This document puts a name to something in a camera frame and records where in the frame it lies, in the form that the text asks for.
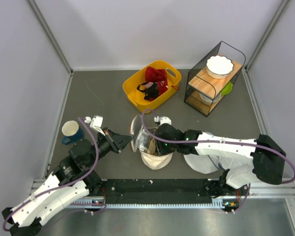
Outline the cream bag with brown zipper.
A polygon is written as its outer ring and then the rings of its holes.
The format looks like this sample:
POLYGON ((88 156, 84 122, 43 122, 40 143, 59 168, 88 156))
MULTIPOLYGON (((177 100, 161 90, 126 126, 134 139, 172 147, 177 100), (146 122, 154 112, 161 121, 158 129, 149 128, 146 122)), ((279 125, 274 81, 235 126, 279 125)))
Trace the cream bag with brown zipper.
POLYGON ((172 124, 168 117, 156 117, 156 126, 145 129, 142 125, 141 115, 136 115, 131 122, 130 134, 133 135, 131 148, 133 152, 139 151, 143 163, 152 170, 159 170, 169 164, 173 153, 159 154, 156 140, 148 134, 148 131, 156 135, 161 124, 172 124))

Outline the red bra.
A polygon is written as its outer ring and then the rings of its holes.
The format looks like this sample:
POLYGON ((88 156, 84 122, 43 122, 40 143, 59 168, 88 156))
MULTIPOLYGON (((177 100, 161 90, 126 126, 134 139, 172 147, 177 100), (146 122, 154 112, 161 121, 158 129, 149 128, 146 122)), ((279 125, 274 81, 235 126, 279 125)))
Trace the red bra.
POLYGON ((165 69, 155 69, 148 66, 145 71, 145 81, 147 89, 153 88, 153 93, 158 96, 168 90, 167 72, 165 69))

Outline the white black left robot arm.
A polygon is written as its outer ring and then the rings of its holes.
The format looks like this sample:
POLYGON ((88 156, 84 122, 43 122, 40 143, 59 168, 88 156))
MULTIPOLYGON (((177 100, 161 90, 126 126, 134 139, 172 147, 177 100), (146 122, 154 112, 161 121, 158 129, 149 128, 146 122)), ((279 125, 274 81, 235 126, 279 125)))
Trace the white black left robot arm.
POLYGON ((57 213, 89 194, 102 192, 102 179, 95 172, 100 158, 109 152, 120 153, 132 135, 117 134, 109 128, 91 142, 79 139, 41 186, 26 200, 1 213, 3 230, 12 236, 35 236, 57 213))

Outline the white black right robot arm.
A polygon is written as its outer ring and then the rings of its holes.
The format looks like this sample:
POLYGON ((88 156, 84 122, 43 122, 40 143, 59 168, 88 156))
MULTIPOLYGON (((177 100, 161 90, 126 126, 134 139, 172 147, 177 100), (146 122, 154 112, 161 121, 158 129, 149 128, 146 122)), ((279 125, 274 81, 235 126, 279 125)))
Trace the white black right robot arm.
POLYGON ((219 187, 224 194, 258 181, 282 184, 286 153, 268 135, 238 140, 197 130, 182 132, 170 124, 161 125, 155 135, 159 153, 183 154, 194 171, 210 174, 222 169, 219 187))

